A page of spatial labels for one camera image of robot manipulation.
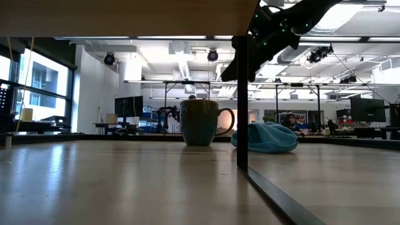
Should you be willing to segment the black metal rig frame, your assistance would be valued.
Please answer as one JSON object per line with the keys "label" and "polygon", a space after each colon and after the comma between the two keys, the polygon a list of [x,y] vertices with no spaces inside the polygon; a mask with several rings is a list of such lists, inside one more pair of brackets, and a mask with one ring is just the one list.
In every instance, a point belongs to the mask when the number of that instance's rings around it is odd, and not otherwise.
{"label": "black metal rig frame", "polygon": [[[182,84],[182,85],[187,85],[187,84],[195,85],[195,84],[198,84],[205,90],[205,92],[207,93],[207,96],[208,96],[207,99],[210,100],[211,82],[210,81],[181,80],[181,81],[162,81],[162,83],[164,84],[164,124],[163,124],[162,130],[163,130],[163,135],[165,136],[165,134],[167,133],[166,124],[167,124],[167,121],[168,121],[167,114],[166,114],[167,113],[167,109],[166,109],[167,105],[166,104],[167,104],[168,92],[176,84]],[[173,85],[172,85],[171,89],[168,89],[168,84],[170,84],[170,83],[173,84]]]}
{"label": "black metal rig frame", "polygon": [[284,86],[285,88],[287,86],[290,86],[291,88],[303,88],[307,87],[310,89],[316,96],[317,96],[317,128],[318,132],[321,132],[321,95],[320,95],[320,89],[321,85],[318,83],[302,83],[302,82],[282,82],[282,83],[276,83],[275,84],[275,102],[276,102],[276,121],[278,121],[278,112],[279,112],[279,92],[278,92],[278,87],[279,86]]}

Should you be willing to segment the person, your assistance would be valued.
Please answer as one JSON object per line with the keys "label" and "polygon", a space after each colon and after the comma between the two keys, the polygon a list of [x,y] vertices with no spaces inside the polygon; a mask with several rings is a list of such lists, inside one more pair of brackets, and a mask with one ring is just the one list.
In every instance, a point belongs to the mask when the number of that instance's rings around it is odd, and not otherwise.
{"label": "person", "polygon": [[295,130],[295,123],[296,123],[295,115],[290,113],[290,114],[286,114],[281,125],[289,128],[289,129]]}

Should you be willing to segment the black computer monitor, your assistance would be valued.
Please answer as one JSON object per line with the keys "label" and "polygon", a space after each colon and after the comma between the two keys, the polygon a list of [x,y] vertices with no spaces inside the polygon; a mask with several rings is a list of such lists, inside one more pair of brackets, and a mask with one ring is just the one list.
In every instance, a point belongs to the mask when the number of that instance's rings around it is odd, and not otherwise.
{"label": "black computer monitor", "polygon": [[351,117],[358,122],[386,122],[385,104],[379,99],[351,97]]}
{"label": "black computer monitor", "polygon": [[400,103],[390,104],[390,126],[400,128]]}
{"label": "black computer monitor", "polygon": [[114,113],[118,118],[122,118],[120,125],[126,126],[127,118],[142,117],[143,116],[143,97],[120,97],[114,100]]}

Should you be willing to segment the large black-framed window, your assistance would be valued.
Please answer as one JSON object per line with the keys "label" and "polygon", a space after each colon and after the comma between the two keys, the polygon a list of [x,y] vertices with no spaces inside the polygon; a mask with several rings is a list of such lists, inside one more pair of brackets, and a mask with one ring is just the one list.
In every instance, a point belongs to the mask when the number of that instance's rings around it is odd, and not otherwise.
{"label": "large black-framed window", "polygon": [[[0,37],[0,88],[11,90],[10,112],[0,123],[39,122],[67,117],[71,127],[76,47],[53,37]],[[21,121],[21,109],[32,108],[33,120]]]}

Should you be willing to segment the flat black desk device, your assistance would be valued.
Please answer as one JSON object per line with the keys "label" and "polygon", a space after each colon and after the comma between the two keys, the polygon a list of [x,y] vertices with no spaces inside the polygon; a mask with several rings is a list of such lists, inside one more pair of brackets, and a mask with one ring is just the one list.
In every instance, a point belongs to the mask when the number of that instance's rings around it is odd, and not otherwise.
{"label": "flat black desk device", "polygon": [[41,121],[50,121],[54,123],[56,126],[68,126],[67,117],[65,116],[49,116],[44,119],[41,119]]}

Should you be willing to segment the red white storage bins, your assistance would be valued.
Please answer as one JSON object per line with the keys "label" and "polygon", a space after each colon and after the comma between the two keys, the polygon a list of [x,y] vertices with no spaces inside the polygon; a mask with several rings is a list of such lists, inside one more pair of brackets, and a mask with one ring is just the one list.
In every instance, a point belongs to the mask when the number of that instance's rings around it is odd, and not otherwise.
{"label": "red white storage bins", "polygon": [[336,111],[336,124],[339,128],[349,127],[354,124],[350,109],[340,109]]}

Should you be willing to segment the teal cloth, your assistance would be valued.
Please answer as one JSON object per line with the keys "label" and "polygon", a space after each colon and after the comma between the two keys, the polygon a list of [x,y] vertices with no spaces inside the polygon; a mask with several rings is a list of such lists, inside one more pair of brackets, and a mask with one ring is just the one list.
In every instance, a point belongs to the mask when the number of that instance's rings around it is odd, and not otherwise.
{"label": "teal cloth", "polygon": [[298,146],[298,136],[275,122],[252,122],[247,126],[247,147],[257,153],[289,153]]}

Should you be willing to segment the black perforated panel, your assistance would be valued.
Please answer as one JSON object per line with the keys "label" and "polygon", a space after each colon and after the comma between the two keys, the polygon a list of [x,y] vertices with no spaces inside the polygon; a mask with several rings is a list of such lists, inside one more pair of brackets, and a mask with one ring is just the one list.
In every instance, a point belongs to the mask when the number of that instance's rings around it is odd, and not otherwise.
{"label": "black perforated panel", "polygon": [[10,112],[11,90],[0,87],[0,113]]}

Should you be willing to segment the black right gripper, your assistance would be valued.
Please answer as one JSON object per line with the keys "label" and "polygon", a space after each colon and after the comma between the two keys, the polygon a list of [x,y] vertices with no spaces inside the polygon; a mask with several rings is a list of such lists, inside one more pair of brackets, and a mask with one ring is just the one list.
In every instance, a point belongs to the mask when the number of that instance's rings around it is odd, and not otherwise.
{"label": "black right gripper", "polygon": [[[299,36],[293,31],[300,25],[300,6],[283,9],[272,5],[259,6],[256,9],[247,42],[247,80],[254,82],[256,73],[263,64],[271,61],[273,57],[284,48],[298,46]],[[221,73],[221,81],[235,81],[237,75],[237,59],[231,61]]]}

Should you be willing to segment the dark background desk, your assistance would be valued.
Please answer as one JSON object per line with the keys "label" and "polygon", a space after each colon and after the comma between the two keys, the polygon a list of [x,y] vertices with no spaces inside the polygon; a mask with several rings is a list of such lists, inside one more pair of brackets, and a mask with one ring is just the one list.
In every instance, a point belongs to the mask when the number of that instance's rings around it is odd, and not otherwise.
{"label": "dark background desk", "polygon": [[69,131],[70,126],[53,126],[48,122],[12,122],[11,124],[0,123],[0,133],[32,132],[44,134],[45,132]]}
{"label": "dark background desk", "polygon": [[400,127],[364,127],[355,128],[357,138],[381,138],[400,141]]}

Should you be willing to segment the light wooden shelf board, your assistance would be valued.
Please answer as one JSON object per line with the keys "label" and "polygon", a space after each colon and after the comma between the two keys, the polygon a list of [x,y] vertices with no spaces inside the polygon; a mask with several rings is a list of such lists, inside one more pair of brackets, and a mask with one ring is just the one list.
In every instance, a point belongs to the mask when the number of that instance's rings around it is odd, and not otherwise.
{"label": "light wooden shelf board", "polygon": [[0,36],[242,35],[259,0],[0,0]]}

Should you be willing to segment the green teal glazed mug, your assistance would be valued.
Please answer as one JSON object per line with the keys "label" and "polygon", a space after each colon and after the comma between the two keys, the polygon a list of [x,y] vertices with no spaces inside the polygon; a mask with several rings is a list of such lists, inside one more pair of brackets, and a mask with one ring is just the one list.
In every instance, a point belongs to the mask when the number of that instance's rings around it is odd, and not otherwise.
{"label": "green teal glazed mug", "polygon": [[[223,111],[231,115],[229,127],[218,132],[218,118]],[[235,115],[232,109],[219,109],[216,101],[208,99],[187,99],[180,103],[181,133],[188,146],[209,146],[213,139],[230,132],[234,127]]]}

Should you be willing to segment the background office desk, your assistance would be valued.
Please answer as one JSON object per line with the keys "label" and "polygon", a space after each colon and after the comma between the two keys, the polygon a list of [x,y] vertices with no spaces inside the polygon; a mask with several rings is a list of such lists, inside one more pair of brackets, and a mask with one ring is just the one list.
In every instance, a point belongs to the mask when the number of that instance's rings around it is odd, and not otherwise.
{"label": "background office desk", "polygon": [[141,132],[136,125],[127,122],[119,122],[117,124],[94,123],[94,125],[96,128],[101,128],[104,135],[128,136],[138,135]]}

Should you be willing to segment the black table edge rail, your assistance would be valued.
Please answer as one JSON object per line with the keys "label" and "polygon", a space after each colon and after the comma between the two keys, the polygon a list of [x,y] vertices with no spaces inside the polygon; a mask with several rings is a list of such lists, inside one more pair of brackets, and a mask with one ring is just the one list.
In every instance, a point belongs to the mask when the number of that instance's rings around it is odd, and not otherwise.
{"label": "black table edge rail", "polygon": [[[183,142],[182,136],[112,136],[95,134],[57,134],[57,135],[16,135],[12,137],[12,144],[39,144],[55,143],[65,141],[161,141],[161,142]],[[343,146],[354,146],[362,148],[387,149],[400,151],[400,141],[375,140],[375,139],[351,139],[335,137],[299,137],[302,144],[337,144]]]}

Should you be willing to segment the silver ventilation duct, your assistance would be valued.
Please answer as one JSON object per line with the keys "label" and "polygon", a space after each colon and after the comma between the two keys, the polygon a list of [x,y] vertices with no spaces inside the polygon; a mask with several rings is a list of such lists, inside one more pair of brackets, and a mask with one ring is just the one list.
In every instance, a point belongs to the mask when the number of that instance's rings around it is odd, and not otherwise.
{"label": "silver ventilation duct", "polygon": [[305,55],[311,48],[312,46],[298,46],[297,49],[293,49],[291,46],[288,46],[278,54],[277,63],[291,64]]}

